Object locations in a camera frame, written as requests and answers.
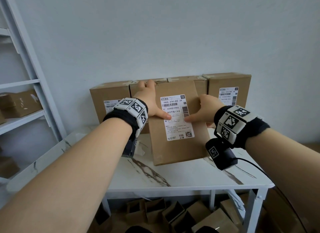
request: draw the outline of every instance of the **wire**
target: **wire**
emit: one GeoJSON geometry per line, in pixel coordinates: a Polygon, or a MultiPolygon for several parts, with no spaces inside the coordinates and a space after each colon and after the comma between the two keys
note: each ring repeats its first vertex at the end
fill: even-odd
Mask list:
{"type": "MultiPolygon", "coordinates": [[[[242,160],[242,161],[248,162],[249,164],[252,164],[254,167],[256,167],[257,169],[259,169],[263,174],[266,175],[266,177],[268,177],[268,178],[271,180],[271,178],[270,178],[259,166],[255,165],[254,163],[252,163],[252,162],[250,162],[250,161],[248,161],[248,160],[246,160],[246,159],[243,159],[243,158],[232,158],[232,159],[231,159],[231,161],[234,161],[234,160],[242,160]]],[[[302,223],[302,220],[300,219],[298,213],[295,211],[293,205],[290,203],[289,199],[288,199],[288,198],[285,196],[285,194],[280,190],[280,188],[278,188],[278,190],[282,193],[283,197],[284,197],[284,198],[286,199],[286,201],[290,204],[290,207],[292,208],[292,210],[294,211],[294,213],[295,213],[295,215],[297,216],[298,220],[300,221],[300,223],[301,223],[304,231],[305,231],[306,233],[308,233],[307,229],[304,227],[304,225],[303,225],[303,223],[302,223]]]]}

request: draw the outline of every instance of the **shelf board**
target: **shelf board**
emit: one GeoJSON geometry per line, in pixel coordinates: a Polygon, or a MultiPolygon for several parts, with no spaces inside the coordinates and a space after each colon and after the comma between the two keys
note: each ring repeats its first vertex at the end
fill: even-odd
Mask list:
{"type": "Polygon", "coordinates": [[[0,28],[0,36],[10,36],[10,32],[8,29],[0,28]]]}
{"type": "Polygon", "coordinates": [[[24,117],[21,117],[21,118],[9,118],[9,119],[6,119],[7,122],[3,123],[0,125],[0,135],[1,134],[4,134],[6,132],[9,132],[19,126],[22,126],[28,122],[31,122],[35,119],[38,119],[42,116],[44,116],[45,113],[43,110],[39,110],[39,111],[36,111],[30,115],[27,115],[27,116],[24,116],[24,117]]]}
{"type": "Polygon", "coordinates": [[[16,86],[20,86],[20,85],[30,85],[30,84],[35,84],[35,83],[39,83],[39,82],[40,82],[39,79],[32,79],[32,80],[20,81],[20,82],[15,82],[15,83],[2,84],[2,85],[0,85],[0,89],[16,87],[16,86]]]}

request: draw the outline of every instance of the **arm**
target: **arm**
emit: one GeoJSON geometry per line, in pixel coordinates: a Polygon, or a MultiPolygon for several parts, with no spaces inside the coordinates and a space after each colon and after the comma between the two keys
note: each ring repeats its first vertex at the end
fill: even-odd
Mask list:
{"type": "MultiPolygon", "coordinates": [[[[213,123],[214,115],[224,105],[210,95],[201,95],[200,101],[201,109],[185,121],[213,123]]],[[[317,223],[320,218],[320,154],[271,128],[248,138],[245,148],[290,202],[317,223]]]]}
{"type": "MultiPolygon", "coordinates": [[[[159,109],[152,80],[139,83],[136,98],[148,115],[171,116],[159,109]]],[[[28,183],[0,211],[0,232],[86,232],[132,133],[110,118],[28,183]]]]}

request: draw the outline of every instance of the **person's left hand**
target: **person's left hand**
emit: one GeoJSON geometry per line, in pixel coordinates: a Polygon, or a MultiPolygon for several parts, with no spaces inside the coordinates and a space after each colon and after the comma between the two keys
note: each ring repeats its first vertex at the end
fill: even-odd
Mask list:
{"type": "Polygon", "coordinates": [[[156,83],[149,79],[145,84],[143,81],[138,83],[139,92],[134,95],[134,98],[138,98],[146,103],[148,106],[148,116],[158,116],[160,118],[170,120],[171,115],[160,109],[156,104],[156,83]]]}

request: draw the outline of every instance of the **table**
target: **table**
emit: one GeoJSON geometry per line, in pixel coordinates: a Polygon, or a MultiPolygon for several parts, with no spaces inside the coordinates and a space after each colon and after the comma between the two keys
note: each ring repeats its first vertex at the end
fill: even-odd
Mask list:
{"type": "MultiPolygon", "coordinates": [[[[75,130],[37,161],[15,176],[6,186],[7,191],[20,190],[26,183],[66,152],[77,141],[90,133],[95,126],[75,130]]],[[[208,129],[214,138],[214,129],[208,129]]],[[[194,195],[195,192],[210,194],[210,209],[213,210],[216,190],[225,190],[243,218],[243,232],[254,232],[263,200],[268,188],[274,184],[261,171],[245,161],[220,171],[210,157],[193,161],[154,166],[149,134],[138,138],[136,154],[132,159],[121,158],[111,184],[102,201],[110,212],[107,199],[133,197],[163,197],[194,195]],[[250,189],[246,210],[237,198],[235,189],[250,189]]],[[[255,161],[243,149],[233,149],[234,154],[253,163],[255,161]]]]}

